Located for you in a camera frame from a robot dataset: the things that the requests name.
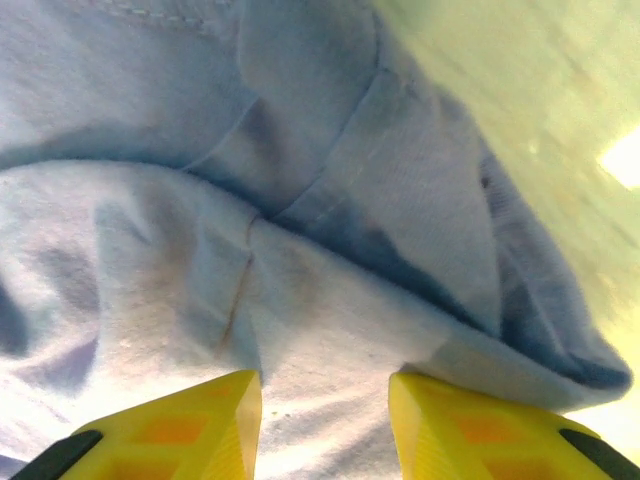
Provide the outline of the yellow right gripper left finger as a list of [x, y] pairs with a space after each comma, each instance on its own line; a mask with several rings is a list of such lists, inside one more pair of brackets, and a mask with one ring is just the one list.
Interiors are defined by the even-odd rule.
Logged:
[[240, 370], [92, 421], [16, 473], [22, 480], [251, 479], [258, 372]]

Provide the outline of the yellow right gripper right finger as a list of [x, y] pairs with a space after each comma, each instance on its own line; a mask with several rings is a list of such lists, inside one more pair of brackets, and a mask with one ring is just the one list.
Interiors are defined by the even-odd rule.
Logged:
[[636, 479], [639, 468], [563, 416], [414, 373], [389, 379], [405, 479]]

